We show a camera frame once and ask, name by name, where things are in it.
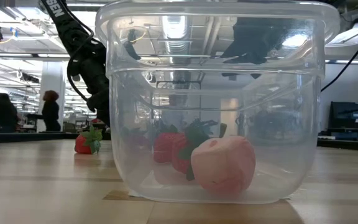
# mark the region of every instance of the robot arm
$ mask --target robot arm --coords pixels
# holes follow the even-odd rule
[[[97,118],[108,126],[109,121],[109,80],[105,76],[106,48],[93,38],[93,31],[86,27],[67,8],[65,0],[40,0],[55,23],[58,35],[65,46],[70,61],[67,78],[74,90],[86,100],[91,111],[97,111]],[[74,85],[72,77],[80,75],[87,91],[87,99]]]

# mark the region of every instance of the woman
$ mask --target woman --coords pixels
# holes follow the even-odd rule
[[[46,91],[43,97],[45,101],[42,108],[42,118],[44,119],[47,131],[60,131],[59,119],[59,105],[56,100],[59,99],[59,94],[53,90]]]
[[[0,93],[0,132],[11,133],[16,130],[17,110],[9,95]]]

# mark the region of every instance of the wall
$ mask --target wall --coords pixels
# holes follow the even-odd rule
[[[329,83],[344,65],[326,65],[326,78],[321,87]],[[328,126],[331,101],[358,102],[358,65],[350,65],[338,80],[325,89],[320,98],[320,130]]]
[[[56,101],[59,105],[59,119],[58,122],[63,128],[63,112],[64,112],[64,101],[65,101],[65,68],[67,65],[63,62],[44,62],[42,66],[41,76],[41,89],[40,89],[40,103],[39,103],[39,114],[42,112],[44,107],[44,93],[48,90],[54,90],[59,94],[59,99]],[[45,131],[45,123],[42,120],[37,122],[37,132]]]

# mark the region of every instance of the red hair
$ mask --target red hair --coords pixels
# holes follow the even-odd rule
[[[56,101],[57,99],[59,99],[59,94],[53,90],[44,93],[43,100],[45,101]]]

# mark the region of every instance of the peach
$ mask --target peach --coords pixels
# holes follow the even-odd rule
[[[212,138],[193,151],[191,166],[197,183],[208,192],[238,196],[254,176],[254,148],[242,136]]]

